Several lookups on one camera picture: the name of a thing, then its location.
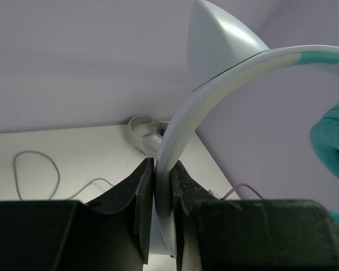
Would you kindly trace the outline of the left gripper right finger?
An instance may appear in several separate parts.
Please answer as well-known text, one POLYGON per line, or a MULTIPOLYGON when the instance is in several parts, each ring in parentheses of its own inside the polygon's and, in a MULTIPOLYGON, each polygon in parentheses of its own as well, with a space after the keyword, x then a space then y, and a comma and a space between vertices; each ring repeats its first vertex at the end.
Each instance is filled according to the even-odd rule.
POLYGON ((222 200, 171 170, 178 270, 339 270, 339 231, 312 200, 222 200))

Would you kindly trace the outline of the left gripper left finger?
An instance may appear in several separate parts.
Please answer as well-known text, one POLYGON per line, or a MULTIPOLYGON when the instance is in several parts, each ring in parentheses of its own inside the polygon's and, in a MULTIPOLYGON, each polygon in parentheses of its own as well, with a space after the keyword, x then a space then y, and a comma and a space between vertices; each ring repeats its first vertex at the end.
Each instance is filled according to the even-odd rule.
POLYGON ((0 270, 142 270, 154 161, 97 198, 0 202, 0 270))

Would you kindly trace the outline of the teal cat ear headphones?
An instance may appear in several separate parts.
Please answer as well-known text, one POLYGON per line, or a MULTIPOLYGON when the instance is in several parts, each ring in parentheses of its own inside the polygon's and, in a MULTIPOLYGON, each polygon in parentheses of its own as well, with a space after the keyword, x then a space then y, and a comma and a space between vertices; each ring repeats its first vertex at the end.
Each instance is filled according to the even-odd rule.
POLYGON ((339 78, 339 47, 302 45, 270 49, 251 29, 208 1, 195 1, 188 29, 191 93, 164 133, 155 164, 155 226, 150 252, 175 256, 170 171, 206 115, 229 93, 274 70, 311 65, 339 78))

